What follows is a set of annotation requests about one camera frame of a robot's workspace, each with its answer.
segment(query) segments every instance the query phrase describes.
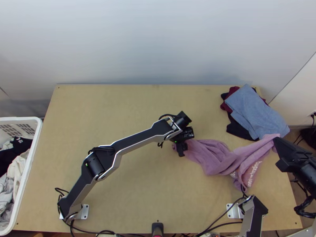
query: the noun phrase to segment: black cable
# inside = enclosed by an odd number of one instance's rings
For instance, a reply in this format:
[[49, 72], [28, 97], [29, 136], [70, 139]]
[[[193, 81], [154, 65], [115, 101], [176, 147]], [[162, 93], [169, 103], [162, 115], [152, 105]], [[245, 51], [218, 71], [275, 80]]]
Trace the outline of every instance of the black cable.
[[[65, 196], [64, 193], [62, 193], [62, 191], [63, 191], [63, 192], [66, 192], [66, 193], [69, 193], [68, 191], [63, 190], [63, 189], [61, 189], [61, 188], [55, 188], [55, 190], [56, 190], [56, 192], [60, 193], [60, 195], [58, 196], [58, 201], [59, 201], [62, 197]], [[100, 231], [100, 232], [93, 232], [93, 231], [86, 231], [86, 230], [79, 229], [79, 228], [73, 226], [73, 223], [75, 222], [75, 220], [72, 220], [72, 221], [70, 222], [70, 224], [66, 223], [64, 220], [63, 220], [63, 222], [64, 222], [67, 226], [70, 227], [70, 234], [71, 234], [72, 237], [75, 237], [75, 235], [74, 235], [74, 233], [73, 233], [73, 231], [72, 231], [73, 229], [75, 229], [75, 230], [77, 230], [77, 231], [80, 231], [80, 232], [83, 232], [83, 233], [87, 233], [87, 234], [96, 234], [96, 236], [98, 236], [98, 235], [100, 235], [100, 234], [102, 234], [102, 233], [108, 234], [108, 235], [115, 235], [115, 232], [113, 232], [113, 231], [111, 231], [111, 230], [107, 230], [107, 229], [106, 229], [106, 230], [102, 230], [102, 231]]]
[[227, 222], [227, 223], [224, 223], [224, 224], [220, 224], [220, 225], [218, 225], [218, 226], [215, 226], [215, 227], [209, 229], [207, 232], [211, 232], [212, 230], [217, 229], [217, 228], [219, 228], [219, 227], [221, 227], [221, 226], [227, 226], [227, 225], [232, 225], [232, 224], [242, 224], [242, 223], [243, 223], [242, 221]]
[[183, 234], [183, 233], [181, 233], [181, 235], [183, 235], [184, 237], [193, 237], [193, 236], [189, 236], [191, 233], [189, 233], [189, 234]]
[[115, 151], [114, 147], [94, 147], [92, 148], [91, 150], [88, 151], [88, 155], [91, 153], [91, 152], [95, 152], [97, 150], [103, 150], [103, 151]]
[[299, 140], [299, 142], [296, 144], [296, 145], [299, 145], [299, 143], [301, 142], [301, 141], [303, 141], [304, 140], [304, 138], [302, 138], [301, 140]]
[[210, 228], [219, 220], [221, 219], [227, 212], [229, 212], [230, 209], [233, 208], [233, 206], [239, 202], [240, 200], [245, 199], [244, 197], [240, 197], [238, 198], [233, 205], [231, 205], [220, 217], [218, 217], [212, 224], [209, 225], [209, 227], [207, 227], [204, 231], [202, 231], [201, 233], [197, 234], [196, 236], [199, 237], [201, 235], [204, 235], [205, 233], [209, 232]]
[[164, 114], [164, 115], [161, 115], [158, 120], [160, 120], [160, 119], [162, 119], [163, 117], [166, 117], [166, 116], [170, 116], [170, 117], [173, 117], [173, 118], [181, 118], [180, 116], [177, 116], [177, 115]]
[[301, 134], [299, 134], [298, 137], [296, 138], [296, 140], [293, 142], [294, 144], [299, 139], [300, 136], [301, 136]]
[[[315, 124], [315, 115], [312, 114], [312, 115], [310, 115], [310, 116], [311, 116], [312, 119], [313, 119], [313, 123], [312, 123], [312, 126], [311, 126], [310, 128], [313, 128], [313, 126], [314, 126], [314, 124]], [[293, 142], [294, 144], [295, 144], [295, 142], [299, 139], [300, 136], [301, 136], [301, 134], [299, 134], [298, 137], [296, 138], [296, 140]]]
[[296, 212], [296, 214], [298, 214], [299, 216], [315, 219], [316, 213], [309, 213], [305, 212], [304, 210], [308, 205], [310, 205], [313, 200], [313, 196], [308, 196], [301, 205], [294, 207], [294, 211]]
[[298, 182], [296, 182], [296, 183], [304, 191], [306, 198], [308, 198], [308, 193], [307, 193], [306, 188], [302, 187]]
[[243, 193], [243, 198], [247, 198], [248, 196], [247, 196], [247, 194], [245, 194], [244, 186], [242, 184], [240, 185], [240, 189]]
[[[164, 115], [161, 115], [158, 120], [160, 120], [160, 119], [162, 119], [163, 117], [166, 117], [166, 116], [170, 116], [170, 117], [172, 117], [172, 119], [173, 119], [173, 122], [172, 122], [172, 124], [171, 124], [171, 127], [175, 124], [175, 118], [181, 118], [180, 116], [177, 116], [177, 115], [164, 114]], [[163, 144], [164, 144], [164, 142], [161, 142], [161, 143], [158, 143], [157, 146], [160, 147], [160, 148], [162, 148], [162, 145], [163, 145]]]

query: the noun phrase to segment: wooden table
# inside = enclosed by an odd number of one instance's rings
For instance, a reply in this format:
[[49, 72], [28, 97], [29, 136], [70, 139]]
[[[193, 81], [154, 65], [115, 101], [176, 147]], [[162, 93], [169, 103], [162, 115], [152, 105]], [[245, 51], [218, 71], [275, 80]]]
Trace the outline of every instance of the wooden table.
[[[148, 129], [159, 116], [183, 110], [196, 139], [217, 139], [233, 150], [250, 141], [226, 133], [227, 113], [219, 106], [229, 86], [59, 85], [55, 88], [36, 149], [15, 229], [69, 232], [58, 218], [55, 187], [70, 190], [92, 147]], [[275, 166], [271, 152], [258, 171], [249, 194], [269, 209], [263, 230], [301, 228], [286, 173]], [[201, 167], [178, 157], [165, 142], [151, 143], [124, 155], [120, 168], [99, 182], [86, 197], [85, 230], [150, 233], [164, 223], [166, 233], [198, 233], [225, 211], [241, 192], [230, 176], [205, 176]], [[227, 217], [218, 224], [232, 221]], [[241, 224], [217, 231], [239, 232]]]

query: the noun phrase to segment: folded clothes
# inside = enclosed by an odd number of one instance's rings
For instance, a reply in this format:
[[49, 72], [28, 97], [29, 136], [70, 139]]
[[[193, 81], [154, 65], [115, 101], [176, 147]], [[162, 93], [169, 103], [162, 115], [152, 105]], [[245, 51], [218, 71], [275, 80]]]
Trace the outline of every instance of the folded clothes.
[[275, 137], [279, 137], [279, 134], [265, 135], [262, 140], [232, 152], [221, 141], [190, 139], [186, 141], [188, 150], [184, 154], [189, 160], [200, 164], [206, 175], [231, 175], [236, 188], [241, 189], [242, 185], [247, 190], [252, 186], [263, 159], [274, 146]]
[[284, 137], [290, 129], [278, 112], [270, 108], [249, 85], [244, 85], [225, 103], [233, 110], [231, 116], [249, 131], [252, 139], [262, 139], [265, 134]]
[[220, 95], [220, 97], [224, 100], [224, 102], [220, 105], [220, 108], [222, 110], [225, 110], [229, 113], [232, 113], [233, 110], [225, 103], [225, 100], [230, 97], [233, 93], [235, 93], [240, 87], [231, 87], [229, 89], [229, 91], [227, 93], [223, 93]]
[[231, 113], [233, 112], [232, 109], [229, 108], [229, 106], [225, 104], [225, 99], [227, 99], [230, 95], [232, 95], [239, 88], [240, 87], [231, 87], [229, 89], [228, 93], [223, 93], [220, 95], [220, 97], [224, 100], [224, 102], [220, 105], [220, 108], [222, 110], [227, 111], [227, 115], [228, 115], [228, 118], [230, 120], [230, 124], [228, 124], [226, 127], [226, 132], [228, 132], [229, 134], [235, 135], [237, 137], [247, 139], [249, 141], [257, 141], [258, 139], [252, 139], [252, 137], [250, 136], [250, 134], [246, 128], [241, 126], [239, 123], [236, 122], [235, 119], [233, 119], [233, 117], [231, 116]]
[[15, 201], [20, 186], [22, 173], [30, 149], [17, 156], [8, 167], [7, 177], [13, 179], [13, 200]]

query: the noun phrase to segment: white laundry basket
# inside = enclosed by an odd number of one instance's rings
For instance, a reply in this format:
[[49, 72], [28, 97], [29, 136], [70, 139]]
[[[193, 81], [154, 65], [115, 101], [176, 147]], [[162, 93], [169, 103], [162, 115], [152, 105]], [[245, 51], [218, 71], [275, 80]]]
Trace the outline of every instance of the white laundry basket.
[[33, 142], [28, 154], [24, 171], [21, 177], [21, 183], [15, 203], [12, 210], [11, 219], [9, 222], [0, 222], [0, 236], [8, 234], [14, 227], [19, 211], [20, 203], [23, 197], [23, 192], [26, 186], [26, 181], [31, 170], [35, 148], [40, 136], [42, 121], [37, 117], [4, 117], [0, 118], [0, 144], [5, 143], [8, 139], [15, 136], [33, 135]]

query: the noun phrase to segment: pink towel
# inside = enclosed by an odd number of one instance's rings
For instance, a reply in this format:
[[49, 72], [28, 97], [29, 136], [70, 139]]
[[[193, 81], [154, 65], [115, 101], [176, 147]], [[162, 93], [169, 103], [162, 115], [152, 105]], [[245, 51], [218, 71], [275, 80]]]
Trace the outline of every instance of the pink towel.
[[206, 175], [231, 175], [236, 188], [241, 189], [242, 185], [247, 190], [252, 186], [264, 158], [273, 148], [273, 138], [279, 136], [264, 135], [263, 139], [232, 152], [221, 141], [190, 139], [186, 141], [188, 150], [184, 154], [189, 160], [200, 164]]

